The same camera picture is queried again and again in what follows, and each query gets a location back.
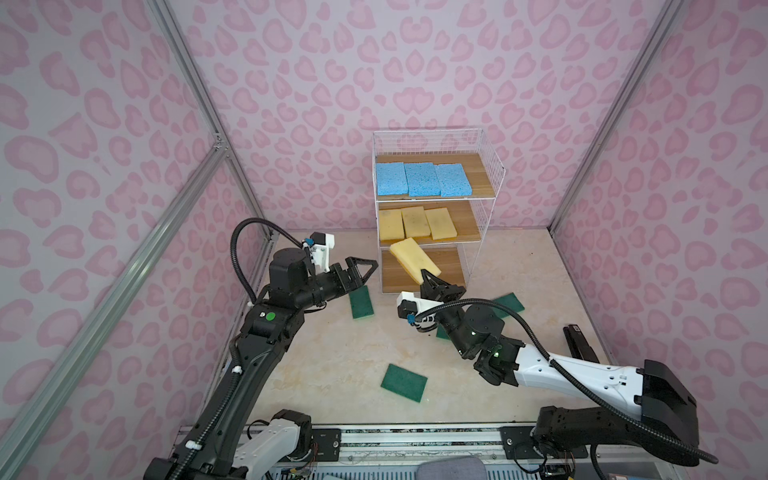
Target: beige table surface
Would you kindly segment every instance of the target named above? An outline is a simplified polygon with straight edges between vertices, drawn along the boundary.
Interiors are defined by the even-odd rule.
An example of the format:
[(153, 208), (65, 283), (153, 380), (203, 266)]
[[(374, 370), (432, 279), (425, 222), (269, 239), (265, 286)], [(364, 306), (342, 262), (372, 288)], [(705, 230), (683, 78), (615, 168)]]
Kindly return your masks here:
[[(376, 231), (335, 232), (331, 262), (347, 256), (376, 258)], [(304, 238), (306, 233), (294, 234)], [(290, 243), (281, 239), (277, 249)], [(397, 295), (382, 294), (376, 272), (368, 282), (375, 316), (352, 318), (346, 297), (328, 303), (306, 322), (267, 380), (250, 415), (270, 419), (281, 409), (312, 416), (313, 423), (422, 423), (535, 421), (542, 406), (594, 406), (558, 392), (492, 386), (462, 360), (449, 340), (417, 333), (397, 317)], [(569, 355), (562, 327), (577, 323), (598, 354), (606, 356), (546, 230), (490, 230), (465, 298), (493, 299), (514, 292), (544, 347)], [(504, 334), (529, 343), (522, 328), (505, 319)], [(380, 387), (387, 366), (428, 378), (420, 403)]]

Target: metal beam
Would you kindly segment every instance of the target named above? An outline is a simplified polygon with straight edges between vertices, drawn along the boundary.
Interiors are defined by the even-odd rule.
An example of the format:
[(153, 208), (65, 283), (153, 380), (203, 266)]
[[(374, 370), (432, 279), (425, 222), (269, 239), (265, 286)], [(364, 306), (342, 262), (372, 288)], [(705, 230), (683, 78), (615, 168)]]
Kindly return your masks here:
[[(200, 74), (200, 69), (197, 67), (190, 49), (187, 47), (187, 43), (184, 40), (184, 34), (181, 31), (179, 22), (176, 19), (173, 9), (168, 4), (167, 0), (147, 0), (150, 10), (154, 14), (157, 24), (160, 30), (165, 35), (165, 39), (170, 45), (171, 51), (174, 53), (176, 62), (181, 67), (181, 72), (184, 74), (184, 78), (187, 79), (187, 83), (192, 89), (192, 93), (197, 99), (197, 103), (200, 105), (200, 111), (205, 117), (211, 133), (222, 143), (222, 146), (226, 150), (231, 151), (231, 157), (229, 158), (230, 167), (232, 168), (233, 175), (237, 180), (237, 186), (240, 188), (240, 192), (246, 199), (246, 204), (251, 209), (254, 215), (264, 218), (264, 212), (259, 205), (259, 201), (256, 198), (256, 194), (253, 192), (248, 178), (246, 177), (243, 165), (237, 156), (237, 152), (232, 148), (232, 142), (227, 135), (227, 131), (219, 117), (214, 101), (208, 93), (208, 89), (205, 87), (203, 76)], [(268, 238), (270, 233), (264, 225), (260, 225), (264, 235)]]
[(53, 370), (18, 413), (0, 444), (0, 480), (13, 480), (27, 463), (226, 156), (225, 150), (211, 148)]
[(674, 22), (679, 17), (678, 14), (685, 2), (686, 0), (667, 0), (664, 6), (661, 7), (661, 13), (656, 18), (654, 26), (651, 27), (650, 33), (640, 49), (640, 53), (637, 54), (637, 58), (635, 58), (632, 68), (629, 70), (626, 80), (624, 80), (624, 84), (621, 85), (621, 89), (616, 95), (611, 109), (608, 111), (608, 115), (606, 115), (603, 124), (594, 136), (594, 140), (584, 156), (584, 161), (581, 162), (578, 170), (576, 170), (573, 180), (568, 185), (565, 195), (563, 195), (563, 201), (552, 217), (549, 231), (553, 236), (563, 226), (568, 210), (575, 202), (576, 196), (587, 181), (587, 176), (592, 168), (600, 159), (603, 147), (611, 137), (611, 134), (614, 133), (621, 115), (629, 108), (632, 97), (637, 92), (651, 64), (664, 46), (664, 42), (669, 37)]

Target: pink heart pattern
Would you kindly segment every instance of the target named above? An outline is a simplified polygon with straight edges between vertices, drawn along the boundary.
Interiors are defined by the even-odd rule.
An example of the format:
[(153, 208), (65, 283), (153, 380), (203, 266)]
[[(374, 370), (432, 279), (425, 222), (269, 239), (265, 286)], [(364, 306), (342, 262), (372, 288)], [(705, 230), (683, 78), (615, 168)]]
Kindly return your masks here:
[[(57, 427), (55, 436), (33, 455), (29, 465), (40, 475), (62, 475), (69, 468), (82, 478), (141, 476), (151, 458), (170, 448), (178, 427), (196, 419), (227, 341), (230, 319), (244, 295), (231, 273), (226, 237), (222, 237), (224, 248), (213, 247), (223, 232), (206, 225), (215, 219), (223, 224), (227, 217), (237, 222), (248, 216), (229, 167), (222, 165), (172, 241), (173, 247), (153, 269), (68, 400), (65, 412), (74, 415), (66, 418), (67, 429), (59, 432), (62, 427)], [(259, 232), (246, 229), (240, 235), (244, 271), (256, 266), (262, 242)], [(202, 245), (197, 254), (189, 248), (190, 233)], [(203, 254), (205, 246), (210, 246), (208, 258)], [(51, 247), (70, 251), (64, 240)], [(102, 256), (89, 260), (89, 271), (110, 275), (114, 263), (104, 263)], [(186, 302), (177, 302), (181, 291), (194, 294)], [(25, 321), (36, 309), (26, 300), (17, 300), (0, 310), (0, 342), (20, 342)], [(45, 347), (67, 345), (81, 325), (77, 310), (60, 310), (43, 322), (37, 342)], [(5, 387), (4, 401), (22, 404), (52, 365), (43, 359), (20, 369)], [(88, 450), (76, 445), (90, 445), (110, 455), (86, 457), (83, 452)], [(141, 460), (138, 452), (145, 452)]]
[[(0, 293), (0, 435), (213, 143), (142, 0), (23, 1), (2, 9), (8, 14), (0, 15), (0, 266), (7, 281)], [(214, 43), (228, 40), (221, 35)], [(258, 97), (243, 97), (253, 100), (247, 108), (259, 108)], [(214, 245), (219, 232), (231, 231), (224, 219), (236, 223), (247, 209), (226, 168), (209, 189), (218, 196), (202, 198), (193, 213), (215, 223), (197, 232)], [(191, 291), (188, 280), (203, 268), (214, 272), (212, 290), (203, 293), (207, 305), (220, 286), (241, 290), (226, 252), (187, 249), (192, 230), (189, 220), (22, 477), (140, 477), (148, 459), (139, 455), (149, 445), (154, 454), (168, 450), (171, 432), (197, 413), (206, 386), (199, 372), (210, 379), (229, 330), (214, 324), (233, 318), (240, 297), (220, 298), (215, 315), (194, 319), (197, 334), (184, 335), (178, 325), (171, 332), (169, 319), (191, 318), (194, 302), (177, 306), (174, 297)], [(242, 242), (246, 268), (253, 268), (255, 229)], [(179, 350), (183, 339), (187, 346)], [(168, 370), (150, 376), (163, 346)], [(153, 395), (137, 401), (139, 385)], [(109, 455), (96, 455), (100, 449)]]
[[(697, 397), (701, 441), (720, 457), (689, 471), (702, 480), (768, 470), (768, 79), (758, 74), (768, 8), (758, 3), (689, 4), (555, 236), (592, 318), (623, 326), (605, 328), (618, 362), (665, 362)], [(617, 275), (605, 265), (620, 254)]]
[[(289, 228), (375, 224), (371, 130), (467, 125), (488, 132), (508, 169), (518, 165), (492, 223), (548, 225), (660, 7), (171, 3), (262, 207)], [(281, 168), (286, 160), (301, 168)], [(332, 177), (355, 168), (362, 175)], [(310, 181), (338, 188), (300, 193)]]

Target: middle shelf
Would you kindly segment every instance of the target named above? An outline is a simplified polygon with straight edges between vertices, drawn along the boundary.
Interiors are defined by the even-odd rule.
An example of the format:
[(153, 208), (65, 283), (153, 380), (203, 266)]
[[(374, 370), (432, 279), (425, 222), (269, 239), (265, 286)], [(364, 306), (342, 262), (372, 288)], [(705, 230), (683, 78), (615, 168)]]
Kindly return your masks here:
[[(441, 201), (403, 201), (384, 202), (379, 204), (380, 210), (394, 210), (405, 207), (424, 207), (424, 210), (432, 208), (448, 208), (448, 213), (456, 228), (457, 237), (433, 240), (431, 237), (413, 237), (419, 245), (432, 245), (438, 243), (466, 243), (479, 242), (482, 239), (478, 221), (472, 212), (470, 200), (441, 200)], [(388, 247), (400, 240), (379, 240), (380, 247)]]

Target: top shelf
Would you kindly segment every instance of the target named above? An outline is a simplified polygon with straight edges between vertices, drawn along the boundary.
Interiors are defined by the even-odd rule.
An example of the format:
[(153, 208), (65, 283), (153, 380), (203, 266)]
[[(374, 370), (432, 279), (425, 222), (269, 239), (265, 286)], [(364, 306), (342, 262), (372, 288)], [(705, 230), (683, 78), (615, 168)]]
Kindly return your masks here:
[(488, 179), (482, 160), (479, 154), (397, 154), (397, 155), (377, 155), (377, 164), (390, 164), (393, 162), (403, 162), (404, 164), (416, 164), (422, 162), (437, 164), (461, 164), (464, 166), (464, 172), (467, 174), (467, 180), (472, 186), (472, 195), (466, 197), (409, 197), (406, 195), (379, 195), (376, 194), (378, 202), (396, 202), (396, 201), (424, 201), (424, 200), (490, 200), (495, 197), (493, 185)]

